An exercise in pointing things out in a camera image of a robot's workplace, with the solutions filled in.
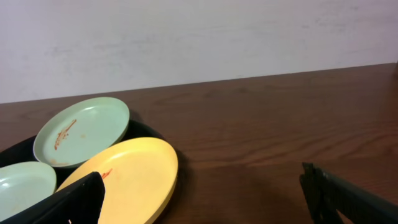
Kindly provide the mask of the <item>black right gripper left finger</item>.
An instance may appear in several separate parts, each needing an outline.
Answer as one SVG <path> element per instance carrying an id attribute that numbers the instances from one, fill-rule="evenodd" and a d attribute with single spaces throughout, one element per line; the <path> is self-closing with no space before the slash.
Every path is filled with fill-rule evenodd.
<path id="1" fill-rule="evenodd" d="M 99 172 L 91 172 L 2 224 L 97 224 L 105 196 Z"/>

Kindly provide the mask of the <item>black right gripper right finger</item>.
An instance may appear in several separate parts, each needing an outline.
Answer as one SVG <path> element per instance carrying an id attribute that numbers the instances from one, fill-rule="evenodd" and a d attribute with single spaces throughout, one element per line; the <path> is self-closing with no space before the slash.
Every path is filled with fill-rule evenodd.
<path id="1" fill-rule="evenodd" d="M 312 163 L 302 164 L 299 181 L 315 224 L 342 223 L 340 214 L 355 224 L 397 224 L 397 206 Z"/>

